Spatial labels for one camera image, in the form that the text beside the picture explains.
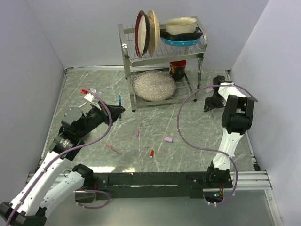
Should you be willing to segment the purple highlighter pen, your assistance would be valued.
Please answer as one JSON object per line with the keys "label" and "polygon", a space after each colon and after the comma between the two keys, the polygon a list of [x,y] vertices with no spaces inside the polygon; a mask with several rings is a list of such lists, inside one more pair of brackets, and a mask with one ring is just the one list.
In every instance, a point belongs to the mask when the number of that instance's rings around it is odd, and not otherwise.
{"label": "purple highlighter pen", "polygon": [[213,88],[208,88],[206,89],[206,92],[209,93],[209,92],[212,92],[213,91]]}

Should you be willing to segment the blue pen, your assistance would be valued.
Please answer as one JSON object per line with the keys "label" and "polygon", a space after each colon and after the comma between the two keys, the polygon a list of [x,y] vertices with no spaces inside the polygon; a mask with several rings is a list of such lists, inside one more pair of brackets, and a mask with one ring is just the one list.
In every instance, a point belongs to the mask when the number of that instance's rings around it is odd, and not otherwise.
{"label": "blue pen", "polygon": [[[119,93],[119,107],[122,107],[122,98],[120,93]],[[122,121],[122,114],[119,116],[119,121]]]}

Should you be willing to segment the purple highlighter cap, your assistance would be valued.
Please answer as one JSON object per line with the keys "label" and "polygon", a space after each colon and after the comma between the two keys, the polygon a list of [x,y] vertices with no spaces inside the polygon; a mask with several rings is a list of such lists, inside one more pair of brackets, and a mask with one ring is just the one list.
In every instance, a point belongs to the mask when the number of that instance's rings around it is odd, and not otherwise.
{"label": "purple highlighter cap", "polygon": [[164,137],[164,141],[172,143],[173,139],[171,137]]}

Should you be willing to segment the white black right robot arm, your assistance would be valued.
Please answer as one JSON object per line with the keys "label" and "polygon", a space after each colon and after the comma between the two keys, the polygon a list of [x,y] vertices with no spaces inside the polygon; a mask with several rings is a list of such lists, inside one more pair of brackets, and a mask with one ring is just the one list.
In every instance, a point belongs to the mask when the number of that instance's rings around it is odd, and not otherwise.
{"label": "white black right robot arm", "polygon": [[213,79],[213,94],[205,99],[204,111],[223,109],[222,140],[218,153],[207,169],[206,182],[210,187],[222,187],[231,181],[230,157],[246,131],[251,128],[255,99],[242,94],[231,81],[218,75]]}

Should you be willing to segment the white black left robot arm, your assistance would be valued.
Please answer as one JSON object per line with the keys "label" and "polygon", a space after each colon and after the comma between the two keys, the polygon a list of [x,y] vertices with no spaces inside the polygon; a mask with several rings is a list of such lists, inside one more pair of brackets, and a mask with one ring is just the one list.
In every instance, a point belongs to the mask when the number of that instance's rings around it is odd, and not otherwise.
{"label": "white black left robot arm", "polygon": [[88,189],[93,185],[93,171],[82,164],[55,187],[59,174],[73,161],[85,143],[83,138],[102,123],[111,126],[125,111],[117,105],[91,105],[84,113],[72,107],[65,113],[61,128],[53,140],[50,150],[34,176],[11,202],[0,205],[0,215],[8,226],[43,226],[50,213],[69,194],[77,189]]}

